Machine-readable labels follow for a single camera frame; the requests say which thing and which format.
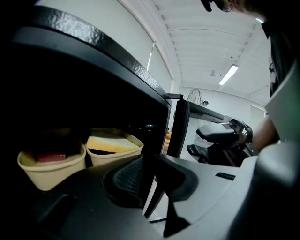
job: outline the red object in container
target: red object in container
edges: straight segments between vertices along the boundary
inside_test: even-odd
[[[37,160],[41,163],[63,161],[66,160],[66,154],[63,152],[42,153],[37,155]]]

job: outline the plastic tub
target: plastic tub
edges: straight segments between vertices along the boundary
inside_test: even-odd
[[[87,148],[87,146],[85,144],[86,151],[90,155],[90,159],[92,160],[93,166],[105,165],[105,164],[108,164],[111,162],[118,161],[123,158],[139,155],[139,154],[141,154],[142,148],[144,147],[144,144],[140,140],[138,140],[136,137],[134,137],[128,133],[125,133],[119,129],[115,129],[115,128],[94,128],[94,129],[92,129],[92,132],[95,132],[95,131],[101,131],[101,132],[106,132],[106,133],[123,136],[123,137],[127,138],[129,141],[131,141],[132,143],[139,146],[139,148],[128,151],[128,152],[113,153],[113,154],[107,154],[107,155],[98,155],[98,154],[94,154],[94,153],[90,152],[90,150]]]
[[[86,150],[84,144],[82,144],[80,154],[71,155],[61,163],[50,165],[49,163],[39,163],[32,154],[22,151],[18,155],[18,165],[26,172],[38,189],[48,191],[68,176],[84,169],[85,155]]]

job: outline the person's arm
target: person's arm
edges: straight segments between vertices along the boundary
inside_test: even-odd
[[[258,129],[254,132],[252,146],[259,152],[266,146],[276,143],[279,140],[275,126],[267,115]]]

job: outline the person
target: person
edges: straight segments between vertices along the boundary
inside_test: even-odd
[[[228,0],[232,11],[259,17],[262,28],[271,41],[270,95],[272,96],[285,79],[298,58],[299,43],[296,34],[299,27],[297,6],[293,2],[272,0]],[[279,140],[275,126],[267,115],[254,132],[252,146],[258,151]]]

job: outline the black shirt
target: black shirt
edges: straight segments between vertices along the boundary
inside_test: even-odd
[[[271,19],[262,24],[267,38],[270,37],[271,40],[269,67],[271,72],[271,96],[283,82],[297,57],[300,43],[296,43],[298,29],[293,27],[293,23],[284,22],[284,19],[278,16],[277,19]]]

